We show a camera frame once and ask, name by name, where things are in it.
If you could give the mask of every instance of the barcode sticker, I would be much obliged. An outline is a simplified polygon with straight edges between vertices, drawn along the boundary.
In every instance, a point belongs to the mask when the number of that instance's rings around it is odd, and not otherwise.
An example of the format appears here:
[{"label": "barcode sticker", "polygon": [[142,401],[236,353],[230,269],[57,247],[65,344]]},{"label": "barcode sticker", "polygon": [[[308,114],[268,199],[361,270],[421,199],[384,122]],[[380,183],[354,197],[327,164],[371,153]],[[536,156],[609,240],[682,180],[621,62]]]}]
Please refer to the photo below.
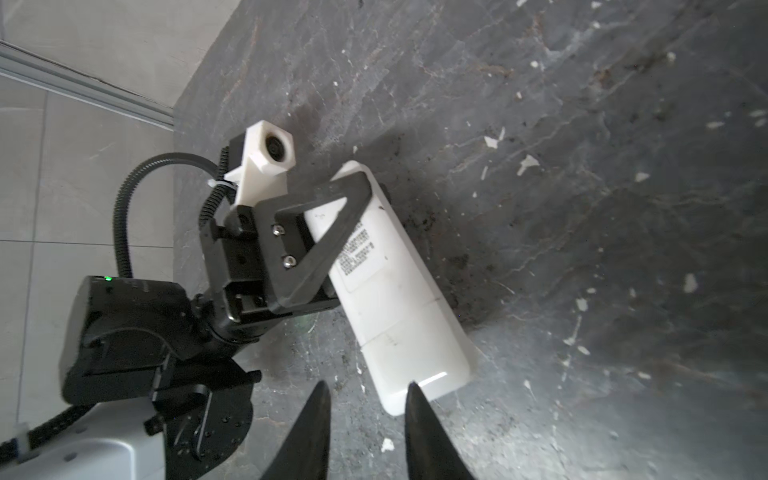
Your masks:
[{"label": "barcode sticker", "polygon": [[336,265],[341,270],[344,286],[352,292],[381,270],[385,261],[381,245],[374,244],[369,229],[360,221],[336,258]]}]

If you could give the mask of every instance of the black triangular bracket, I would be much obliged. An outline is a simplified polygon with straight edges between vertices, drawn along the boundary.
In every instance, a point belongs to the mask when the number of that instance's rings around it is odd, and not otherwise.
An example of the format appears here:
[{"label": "black triangular bracket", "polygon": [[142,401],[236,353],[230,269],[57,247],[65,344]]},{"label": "black triangular bracket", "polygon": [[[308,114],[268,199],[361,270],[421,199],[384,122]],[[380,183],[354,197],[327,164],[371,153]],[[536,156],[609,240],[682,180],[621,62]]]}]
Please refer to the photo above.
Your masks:
[{"label": "black triangular bracket", "polygon": [[[356,172],[306,192],[263,200],[253,208],[268,277],[266,300],[273,313],[293,310],[312,301],[368,207],[371,196],[368,177],[364,172]],[[302,237],[296,226],[297,217],[307,210],[342,198],[346,198],[346,204],[323,238],[306,254],[303,251],[300,252],[302,255],[297,254],[304,247],[297,242]],[[275,234],[276,225],[287,231]],[[289,255],[296,260],[295,266],[284,265]]]}]

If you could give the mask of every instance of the black bracket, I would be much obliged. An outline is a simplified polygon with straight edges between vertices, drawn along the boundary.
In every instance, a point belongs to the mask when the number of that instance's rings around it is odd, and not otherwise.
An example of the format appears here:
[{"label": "black bracket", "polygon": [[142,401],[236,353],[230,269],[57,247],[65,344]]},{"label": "black bracket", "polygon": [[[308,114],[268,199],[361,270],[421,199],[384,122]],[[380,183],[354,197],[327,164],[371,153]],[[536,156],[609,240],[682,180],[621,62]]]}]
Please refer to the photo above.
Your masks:
[{"label": "black bracket", "polygon": [[[312,300],[355,230],[371,196],[368,177],[364,172],[357,172],[307,192],[263,200],[253,208],[264,267],[269,277],[266,295],[270,310],[279,313]],[[346,204],[333,225],[303,258],[296,258],[295,253],[286,248],[286,238],[290,238],[289,228],[300,228],[296,226],[297,217],[307,210],[342,198],[346,198]],[[276,225],[280,225],[286,234],[275,235],[273,228]],[[284,259],[289,255],[296,260],[296,265],[290,268],[284,265]]]},{"label": "black bracket", "polygon": [[244,372],[232,359],[177,362],[152,393],[157,415],[144,424],[150,435],[165,433],[166,480],[201,477],[234,453],[248,433],[250,395],[260,380],[261,371]]}]

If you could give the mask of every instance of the gray tile floor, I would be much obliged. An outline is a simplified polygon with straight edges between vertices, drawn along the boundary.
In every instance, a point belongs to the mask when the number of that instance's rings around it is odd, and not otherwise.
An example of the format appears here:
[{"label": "gray tile floor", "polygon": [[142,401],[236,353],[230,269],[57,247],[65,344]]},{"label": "gray tile floor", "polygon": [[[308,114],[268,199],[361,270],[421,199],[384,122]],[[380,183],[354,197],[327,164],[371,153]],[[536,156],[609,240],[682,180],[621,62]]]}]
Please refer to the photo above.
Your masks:
[{"label": "gray tile floor", "polygon": [[[171,151],[172,132],[0,77],[0,440],[65,404],[58,357],[85,275],[115,275],[111,210],[125,175]],[[137,189],[134,272],[173,276],[173,184]]]},{"label": "gray tile floor", "polygon": [[173,107],[239,3],[0,0],[0,39]]}]

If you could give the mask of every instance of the black cable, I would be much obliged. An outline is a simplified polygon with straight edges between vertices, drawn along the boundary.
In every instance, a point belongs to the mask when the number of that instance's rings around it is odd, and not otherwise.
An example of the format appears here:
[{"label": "black cable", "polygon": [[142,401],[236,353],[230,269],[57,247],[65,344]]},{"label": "black cable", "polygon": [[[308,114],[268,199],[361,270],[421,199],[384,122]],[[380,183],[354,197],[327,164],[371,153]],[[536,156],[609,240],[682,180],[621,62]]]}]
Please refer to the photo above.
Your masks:
[{"label": "black cable", "polygon": [[191,165],[205,170],[211,177],[218,175],[216,164],[208,159],[195,154],[179,152],[161,154],[152,157],[129,173],[114,201],[114,213],[112,215],[112,237],[114,239],[114,259],[118,263],[118,276],[133,278],[131,269],[131,254],[128,252],[128,205],[131,203],[136,186],[150,172],[166,165]]},{"label": "black cable", "polygon": [[[30,430],[27,436],[29,449],[34,450],[42,447],[56,435],[72,426],[93,407],[93,405],[71,406],[46,423]],[[16,439],[10,439],[0,445],[0,465],[16,460],[17,457],[18,443]]]},{"label": "black cable", "polygon": [[[221,155],[219,156],[219,168],[216,172],[216,180],[224,180],[224,175],[229,171],[230,166],[230,148],[224,147],[221,149]],[[197,217],[198,228],[203,228],[208,221],[214,217],[216,210],[221,205],[221,201],[227,197],[227,200],[231,204],[235,203],[235,190],[226,187],[224,185],[217,185],[208,195],[203,207],[200,209],[200,215]]]}]

